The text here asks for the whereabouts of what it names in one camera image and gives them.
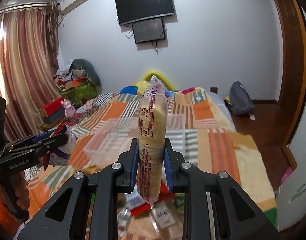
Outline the left hand orange glove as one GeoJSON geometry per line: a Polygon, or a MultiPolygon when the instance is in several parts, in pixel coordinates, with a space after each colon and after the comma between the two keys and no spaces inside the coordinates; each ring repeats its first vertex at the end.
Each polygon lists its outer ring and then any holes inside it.
{"type": "MultiPolygon", "coordinates": [[[[20,208],[25,214],[28,213],[30,207],[29,191],[27,189],[27,182],[25,180],[25,172],[21,171],[17,175],[11,176],[11,184],[16,197],[16,206],[20,208]]],[[[11,216],[10,211],[7,209],[7,200],[9,196],[3,192],[4,188],[0,184],[0,220],[7,221],[11,216]]]]}

